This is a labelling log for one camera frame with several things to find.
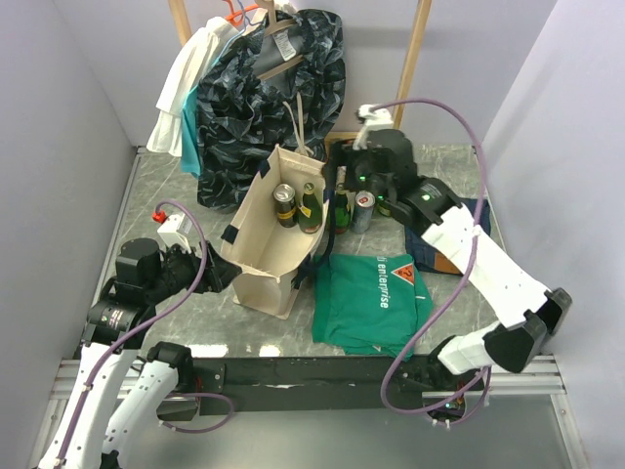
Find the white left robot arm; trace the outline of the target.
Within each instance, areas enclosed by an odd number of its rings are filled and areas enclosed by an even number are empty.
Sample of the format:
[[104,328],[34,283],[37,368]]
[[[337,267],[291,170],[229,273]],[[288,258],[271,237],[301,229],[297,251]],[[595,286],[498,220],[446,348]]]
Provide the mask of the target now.
[[159,342],[147,353],[133,388],[118,397],[123,381],[156,322],[156,307],[184,292],[219,293],[240,275],[204,241],[195,254],[156,240],[125,242],[114,275],[90,310],[81,339],[77,376],[41,468],[121,468],[140,425],[170,396],[200,396],[189,347]]

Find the silver beverage can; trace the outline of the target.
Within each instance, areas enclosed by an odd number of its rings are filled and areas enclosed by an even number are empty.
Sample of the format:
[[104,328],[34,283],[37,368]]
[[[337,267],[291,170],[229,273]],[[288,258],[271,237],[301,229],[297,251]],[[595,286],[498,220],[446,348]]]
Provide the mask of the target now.
[[293,228],[298,224],[295,196],[295,190],[287,184],[279,184],[273,190],[276,218],[284,228]]

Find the red white beverage can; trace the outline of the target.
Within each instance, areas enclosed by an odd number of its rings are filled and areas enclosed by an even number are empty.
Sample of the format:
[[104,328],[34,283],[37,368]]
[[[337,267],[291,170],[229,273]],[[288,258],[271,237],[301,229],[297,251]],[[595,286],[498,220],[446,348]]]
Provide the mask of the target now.
[[360,191],[354,197],[354,213],[352,217],[352,231],[364,234],[371,223],[375,209],[375,197],[371,192]]

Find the green glass bottle gold cap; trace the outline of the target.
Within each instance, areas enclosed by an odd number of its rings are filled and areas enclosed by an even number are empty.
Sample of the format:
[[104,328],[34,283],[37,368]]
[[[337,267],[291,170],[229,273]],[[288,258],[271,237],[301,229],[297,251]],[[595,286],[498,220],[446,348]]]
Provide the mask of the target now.
[[377,206],[378,212],[382,216],[387,217],[387,218],[392,216],[390,208],[382,195],[377,196],[376,206]]

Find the beige canvas tote bag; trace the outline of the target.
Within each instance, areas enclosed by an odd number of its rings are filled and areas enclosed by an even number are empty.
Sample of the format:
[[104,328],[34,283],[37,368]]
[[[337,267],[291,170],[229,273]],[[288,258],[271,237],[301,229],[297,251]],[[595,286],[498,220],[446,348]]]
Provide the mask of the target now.
[[321,204],[321,222],[328,216],[323,163],[312,158],[305,143],[304,106],[286,105],[295,130],[296,149],[276,146],[259,165],[257,174],[230,224],[222,234],[221,256],[241,269],[232,283],[234,302],[285,320],[298,290],[297,273],[315,253],[323,230],[306,234],[298,226],[286,228],[279,222],[274,191],[280,185],[292,188],[294,201],[301,203],[305,184],[314,185]]

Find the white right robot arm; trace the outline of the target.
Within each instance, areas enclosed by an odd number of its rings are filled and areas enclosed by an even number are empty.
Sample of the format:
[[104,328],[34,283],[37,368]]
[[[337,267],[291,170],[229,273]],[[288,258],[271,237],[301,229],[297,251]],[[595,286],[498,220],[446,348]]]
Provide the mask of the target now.
[[345,167],[345,187],[367,191],[394,220],[442,254],[478,290],[496,321],[444,340],[428,365],[431,383],[449,389],[462,374],[489,365],[520,373],[562,325],[572,299],[526,273],[475,221],[476,211],[442,180],[419,174],[413,147],[398,130],[370,133],[364,148],[334,142],[323,170],[327,182]]

